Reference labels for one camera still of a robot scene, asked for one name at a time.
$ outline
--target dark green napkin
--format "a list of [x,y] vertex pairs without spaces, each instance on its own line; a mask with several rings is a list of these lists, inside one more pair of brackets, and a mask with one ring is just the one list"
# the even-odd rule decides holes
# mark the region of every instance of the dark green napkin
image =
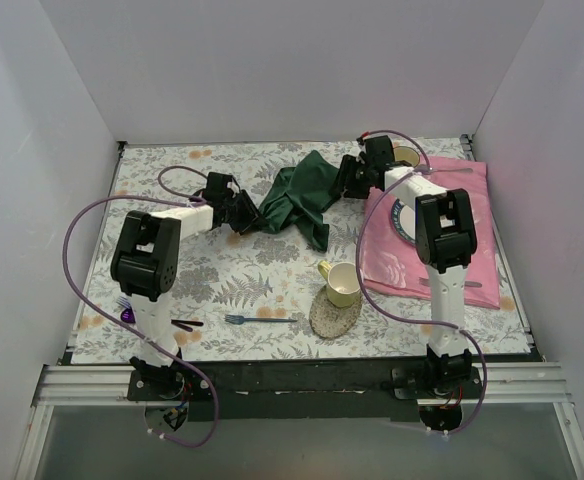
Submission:
[[316,150],[296,167],[279,170],[259,211],[269,223],[266,233],[279,233],[296,225],[301,234],[321,252],[328,249],[330,226],[323,224],[323,212],[339,199],[329,189],[339,169],[326,162]]

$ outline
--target woven coaster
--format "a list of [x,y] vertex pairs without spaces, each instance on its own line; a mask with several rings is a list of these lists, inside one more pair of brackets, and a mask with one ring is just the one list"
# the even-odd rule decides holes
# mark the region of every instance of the woven coaster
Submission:
[[361,295],[350,307],[339,308],[332,305],[323,287],[314,297],[310,307],[310,326],[321,338],[337,338],[347,333],[359,318],[363,301]]

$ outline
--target white wall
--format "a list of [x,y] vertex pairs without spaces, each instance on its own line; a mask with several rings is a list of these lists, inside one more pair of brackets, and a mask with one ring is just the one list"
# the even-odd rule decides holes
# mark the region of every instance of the white wall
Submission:
[[[43,363],[78,305],[61,242],[74,213],[107,192],[116,144],[36,0],[0,0],[0,479],[9,478]],[[85,278],[99,215],[77,232]]]
[[584,433],[584,1],[545,2],[476,145],[534,336],[565,367]]
[[476,130],[542,0],[42,0],[117,140]]

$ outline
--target pink placemat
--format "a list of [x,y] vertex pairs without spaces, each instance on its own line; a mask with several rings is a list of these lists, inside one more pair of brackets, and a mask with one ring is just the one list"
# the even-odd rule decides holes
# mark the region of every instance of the pink placemat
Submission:
[[[498,309],[499,280],[496,271],[492,213],[486,180],[486,165],[466,160],[431,157],[432,168],[472,168],[472,173],[440,172],[428,176],[433,183],[447,189],[463,188],[470,194],[472,215],[478,247],[468,267],[466,281],[481,283],[481,287],[465,288],[465,303]],[[373,189],[365,204],[366,214],[381,191]],[[391,221],[391,209],[396,198],[388,195],[374,212],[365,232],[362,269],[365,284],[387,295],[430,298],[430,288],[420,278],[428,278],[416,249],[396,232]]]

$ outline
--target leaf pattern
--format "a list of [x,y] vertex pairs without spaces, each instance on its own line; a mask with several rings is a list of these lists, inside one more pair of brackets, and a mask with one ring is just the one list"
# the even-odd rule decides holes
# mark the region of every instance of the leaf pattern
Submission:
[[[427,139],[421,144],[429,154],[463,159],[457,139]],[[317,150],[338,166],[345,154],[357,154],[356,142],[311,142],[130,147],[121,159],[113,193],[180,200],[156,182],[159,170],[168,165],[188,165],[204,173],[235,175],[259,205],[280,168],[296,165]],[[180,170],[165,176],[166,184],[192,193],[204,184],[200,177]],[[181,242],[177,281],[171,297],[172,318],[198,319],[204,326],[185,334],[175,328],[183,357],[190,361],[265,360],[300,358],[383,357],[423,355],[428,332],[416,326],[389,320],[365,304],[356,325],[344,336],[323,340],[312,332],[307,315],[314,295],[324,285],[316,270],[323,259],[353,261],[355,242],[363,220],[363,201],[341,199],[324,213],[330,225],[328,251],[320,254],[308,247],[296,227],[278,235],[254,233],[239,237],[225,225]],[[147,202],[118,200],[109,204],[106,224],[98,243],[88,284],[88,296],[109,312],[120,312],[118,285],[110,277],[110,261],[125,215],[130,210],[154,211],[168,207]],[[497,256],[502,297],[513,298],[503,263]],[[427,301],[401,297],[373,297],[385,309],[408,318],[430,318]],[[127,363],[141,343],[128,332],[111,325],[91,309],[83,311],[73,363]],[[287,324],[229,325],[225,314],[275,315],[296,319]],[[467,328],[491,353],[529,351],[516,308],[466,309]]]

